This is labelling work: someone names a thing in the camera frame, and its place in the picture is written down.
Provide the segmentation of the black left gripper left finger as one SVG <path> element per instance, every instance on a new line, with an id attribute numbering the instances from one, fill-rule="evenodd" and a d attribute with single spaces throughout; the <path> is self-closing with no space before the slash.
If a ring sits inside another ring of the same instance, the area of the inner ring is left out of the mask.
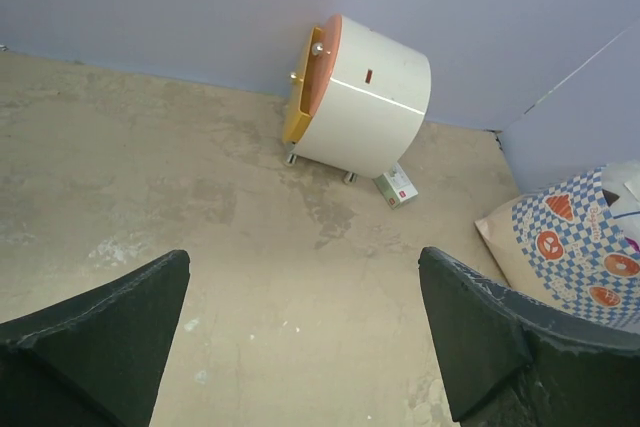
<path id="1" fill-rule="evenodd" d="M 173 250 L 1 326 L 4 426 L 147 426 L 190 258 Z"/>

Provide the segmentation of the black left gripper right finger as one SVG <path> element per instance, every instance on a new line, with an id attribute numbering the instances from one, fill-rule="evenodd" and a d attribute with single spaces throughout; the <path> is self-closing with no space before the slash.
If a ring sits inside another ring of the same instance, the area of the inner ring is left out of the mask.
<path id="1" fill-rule="evenodd" d="M 435 247 L 421 251 L 419 277 L 453 421 L 638 426 L 638 334 L 566 314 Z"/>

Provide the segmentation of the blue checkered paper bag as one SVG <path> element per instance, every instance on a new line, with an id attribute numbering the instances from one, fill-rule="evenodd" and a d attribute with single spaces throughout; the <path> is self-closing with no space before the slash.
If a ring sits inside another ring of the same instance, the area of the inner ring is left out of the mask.
<path id="1" fill-rule="evenodd" d="M 513 289 L 638 332 L 638 162 L 611 163 L 522 195 L 475 225 Z"/>

